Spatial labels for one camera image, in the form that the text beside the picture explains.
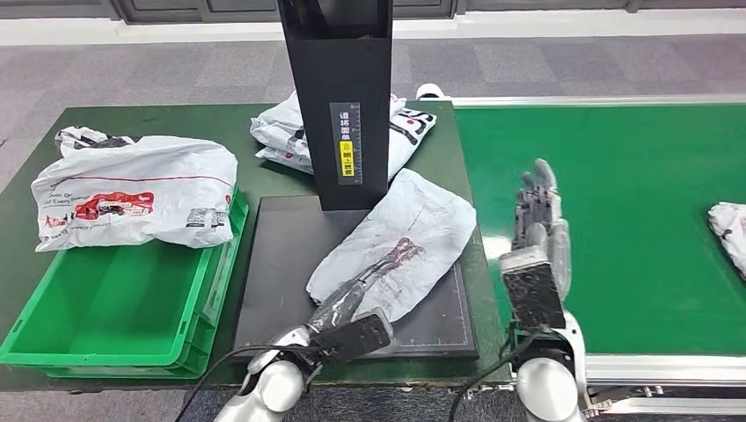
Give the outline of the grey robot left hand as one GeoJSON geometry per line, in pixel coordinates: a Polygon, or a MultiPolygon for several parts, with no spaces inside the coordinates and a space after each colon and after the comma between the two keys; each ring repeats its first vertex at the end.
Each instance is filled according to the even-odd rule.
{"type": "Polygon", "coordinates": [[[307,327],[320,333],[351,323],[364,296],[378,280],[424,251],[409,237],[400,238],[391,251],[342,283],[324,299],[312,314],[307,327]]]}

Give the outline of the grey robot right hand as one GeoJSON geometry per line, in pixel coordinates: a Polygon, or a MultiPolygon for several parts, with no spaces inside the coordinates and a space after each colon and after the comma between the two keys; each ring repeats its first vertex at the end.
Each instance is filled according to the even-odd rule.
{"type": "Polygon", "coordinates": [[[558,182],[551,165],[538,158],[522,174],[516,192],[511,251],[499,258],[501,273],[547,263],[558,297],[564,301],[572,284],[569,223],[563,217],[558,182]]]}

